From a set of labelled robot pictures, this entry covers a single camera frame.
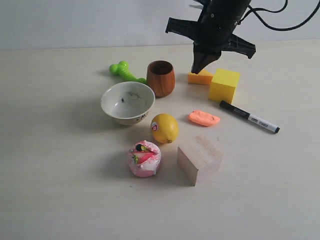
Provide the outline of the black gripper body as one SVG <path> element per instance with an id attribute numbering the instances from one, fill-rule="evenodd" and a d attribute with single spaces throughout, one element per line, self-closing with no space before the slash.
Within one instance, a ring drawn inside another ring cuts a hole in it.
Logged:
<path id="1" fill-rule="evenodd" d="M 251 3 L 249 0 L 200 0 L 202 10 L 198 20 L 170 17 L 166 33 L 175 33 L 193 41 L 193 53 L 219 58 L 223 51 L 236 52 L 249 59 L 256 46 L 235 34 L 235 28 Z"/>

